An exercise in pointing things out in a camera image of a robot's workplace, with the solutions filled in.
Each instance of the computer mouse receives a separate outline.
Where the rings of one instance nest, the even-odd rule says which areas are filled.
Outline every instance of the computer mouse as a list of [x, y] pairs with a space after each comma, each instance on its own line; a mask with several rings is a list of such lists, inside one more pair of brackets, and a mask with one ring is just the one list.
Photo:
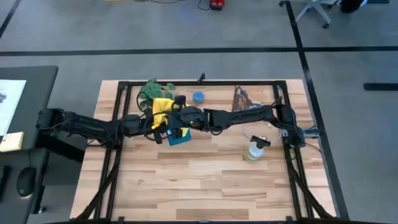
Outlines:
[[21, 197], [30, 195], [35, 189], [36, 169], [26, 167], [19, 173], [17, 179], [17, 191]]

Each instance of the white paper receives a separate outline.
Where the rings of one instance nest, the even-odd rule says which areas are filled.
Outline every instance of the white paper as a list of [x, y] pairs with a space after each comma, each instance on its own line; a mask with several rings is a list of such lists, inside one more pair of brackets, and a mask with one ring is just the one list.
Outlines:
[[0, 80], [0, 136], [7, 134], [26, 80]]

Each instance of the black desk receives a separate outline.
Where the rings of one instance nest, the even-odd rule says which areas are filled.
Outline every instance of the black desk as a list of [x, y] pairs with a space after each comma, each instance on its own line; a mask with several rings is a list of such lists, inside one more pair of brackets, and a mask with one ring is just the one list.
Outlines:
[[[57, 72], [58, 67], [54, 66], [0, 68], [0, 79], [26, 80], [8, 130], [9, 133], [24, 132], [22, 148], [26, 150], [0, 154], [0, 166], [11, 166], [10, 177], [0, 202], [1, 223], [26, 223], [33, 210], [32, 205], [35, 203], [37, 193], [40, 193], [44, 173], [42, 170], [47, 163], [49, 152], [45, 149], [31, 149], [34, 148], [38, 136], [35, 128], [38, 112], [47, 107]], [[21, 198], [16, 190], [16, 180], [19, 172], [27, 166], [37, 169], [36, 193]]]

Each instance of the blue ball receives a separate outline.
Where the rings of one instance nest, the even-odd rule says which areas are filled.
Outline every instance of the blue ball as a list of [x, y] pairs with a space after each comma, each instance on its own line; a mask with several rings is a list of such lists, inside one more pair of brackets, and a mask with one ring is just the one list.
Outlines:
[[202, 93], [202, 91], [196, 91], [193, 93], [193, 101], [195, 103], [202, 103], [204, 99], [205, 95]]

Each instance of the red object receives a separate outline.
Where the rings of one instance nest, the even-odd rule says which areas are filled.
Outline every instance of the red object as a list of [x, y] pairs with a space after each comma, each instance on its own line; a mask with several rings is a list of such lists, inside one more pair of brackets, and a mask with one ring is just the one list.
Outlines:
[[221, 10], [224, 7], [225, 0], [211, 0], [210, 7], [212, 10]]

